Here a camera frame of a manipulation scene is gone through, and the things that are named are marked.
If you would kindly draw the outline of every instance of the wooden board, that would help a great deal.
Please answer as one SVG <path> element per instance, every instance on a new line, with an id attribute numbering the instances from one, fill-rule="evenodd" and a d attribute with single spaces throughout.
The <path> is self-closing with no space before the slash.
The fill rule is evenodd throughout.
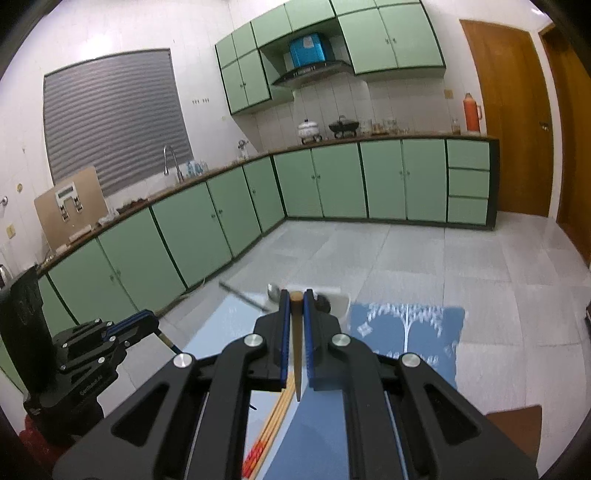
<path id="1" fill-rule="evenodd" d="M 74 202 L 66 200 L 65 205 L 70 217 L 64 221 L 56 202 L 56 191 L 74 183 L 82 204 L 82 211 L 77 212 Z M 39 195 L 35 199 L 35 209 L 41 227 L 52 250 L 70 244 L 70 237 L 90 225 L 96 226 L 97 221 L 108 213 L 103 191 L 94 167 L 88 167 L 58 183 L 55 187 Z"/>

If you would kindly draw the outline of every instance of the window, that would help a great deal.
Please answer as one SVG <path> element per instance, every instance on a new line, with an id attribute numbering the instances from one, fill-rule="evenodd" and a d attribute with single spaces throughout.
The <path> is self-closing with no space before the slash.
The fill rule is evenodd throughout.
<path id="1" fill-rule="evenodd" d="M 65 67 L 45 76 L 43 95 L 54 184 L 94 165 L 107 196 L 164 171 L 165 145 L 180 163 L 193 159 L 170 50 Z"/>

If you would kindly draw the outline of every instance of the cabinet door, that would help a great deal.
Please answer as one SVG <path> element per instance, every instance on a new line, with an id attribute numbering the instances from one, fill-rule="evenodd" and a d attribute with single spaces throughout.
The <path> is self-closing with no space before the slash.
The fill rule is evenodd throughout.
<path id="1" fill-rule="evenodd" d="M 267 88 L 267 79 L 262 69 L 261 56 L 258 50 L 252 51 L 239 59 L 238 64 L 242 73 L 242 82 L 246 91 L 248 105 L 268 100 L 271 95 Z"/>
<path id="2" fill-rule="evenodd" d="M 226 65 L 230 65 L 238 57 L 234 48 L 234 41 L 232 35 L 224 37 L 216 43 L 217 58 L 220 61 L 220 67 L 224 68 Z"/>
<path id="3" fill-rule="evenodd" d="M 447 168 L 445 140 L 403 140 L 409 220 L 445 222 Z"/>
<path id="4" fill-rule="evenodd" d="M 357 143 L 312 149 L 326 217 L 367 218 Z"/>
<path id="5" fill-rule="evenodd" d="M 290 0 L 285 10 L 293 31 L 335 16 L 330 0 Z"/>
<path id="6" fill-rule="evenodd" d="M 246 108 L 248 106 L 248 100 L 246 99 L 242 75 L 237 61 L 222 68 L 222 78 L 228 103 L 230 104 L 230 113 Z"/>
<path id="7" fill-rule="evenodd" d="M 232 259 L 205 183 L 152 207 L 160 231 L 187 285 L 195 285 Z"/>
<path id="8" fill-rule="evenodd" d="M 310 150 L 274 155 L 287 216 L 322 217 Z"/>
<path id="9" fill-rule="evenodd" d="M 398 67 L 442 66 L 435 33 L 421 4 L 379 9 Z"/>
<path id="10" fill-rule="evenodd" d="M 117 278 L 140 310 L 156 312 L 184 291 L 149 209 L 107 230 L 99 242 Z"/>
<path id="11" fill-rule="evenodd" d="M 285 5 L 269 10 L 260 17 L 256 17 L 251 23 L 256 46 L 259 48 L 291 33 L 290 19 L 287 17 Z"/>
<path id="12" fill-rule="evenodd" d="M 370 218 L 406 219 L 400 140 L 361 143 Z"/>
<path id="13" fill-rule="evenodd" d="M 269 157 L 244 165 L 244 173 L 263 232 L 284 217 L 273 165 Z"/>
<path id="14" fill-rule="evenodd" d="M 137 312 L 96 240 L 62 260 L 49 276 L 79 323 L 97 318 L 116 323 Z"/>
<path id="15" fill-rule="evenodd" d="M 375 8 L 374 0 L 332 0 L 337 15 Z"/>
<path id="16" fill-rule="evenodd" d="M 46 275 L 39 279 L 39 291 L 43 299 L 43 316 L 52 336 L 62 330 L 76 326 L 61 300 L 57 297 L 56 291 L 53 290 Z"/>
<path id="17" fill-rule="evenodd" d="M 342 15 L 339 24 L 355 73 L 396 68 L 396 57 L 377 8 Z"/>
<path id="18" fill-rule="evenodd" d="M 236 48 L 236 56 L 238 58 L 256 50 L 255 35 L 252 32 L 252 25 L 250 22 L 245 23 L 237 30 L 234 30 L 232 32 L 232 38 L 234 40 L 234 48 Z"/>
<path id="19" fill-rule="evenodd" d="M 244 172 L 235 168 L 208 180 L 207 184 L 230 250 L 236 257 L 261 234 Z"/>

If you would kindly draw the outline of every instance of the white ceramic pot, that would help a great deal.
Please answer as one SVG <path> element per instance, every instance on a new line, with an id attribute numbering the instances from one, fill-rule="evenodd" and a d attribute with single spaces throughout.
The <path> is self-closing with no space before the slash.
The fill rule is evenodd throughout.
<path id="1" fill-rule="evenodd" d="M 308 119 L 297 126 L 297 136 L 301 140 L 309 140 L 320 135 L 317 122 L 309 122 Z"/>

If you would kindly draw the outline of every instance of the metal screw cap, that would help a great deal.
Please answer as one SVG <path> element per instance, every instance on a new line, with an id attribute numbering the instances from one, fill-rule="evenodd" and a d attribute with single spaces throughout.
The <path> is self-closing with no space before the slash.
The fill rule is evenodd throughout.
<path id="1" fill-rule="evenodd" d="M 191 365 L 193 362 L 193 357 L 188 353 L 180 353 L 176 357 L 174 357 L 173 363 L 175 367 L 178 368 L 185 368 Z"/>
<path id="2" fill-rule="evenodd" d="M 252 347 L 259 346 L 262 341 L 263 338 L 258 333 L 251 333 L 250 335 L 246 335 L 244 337 L 244 343 Z"/>
<path id="3" fill-rule="evenodd" d="M 347 346 L 351 343 L 351 337 L 344 333 L 337 333 L 336 335 L 333 335 L 331 341 L 335 346 Z"/>
<path id="4" fill-rule="evenodd" d="M 416 353 L 405 353 L 402 356 L 402 363 L 410 368 L 418 367 L 421 363 L 421 358 Z"/>

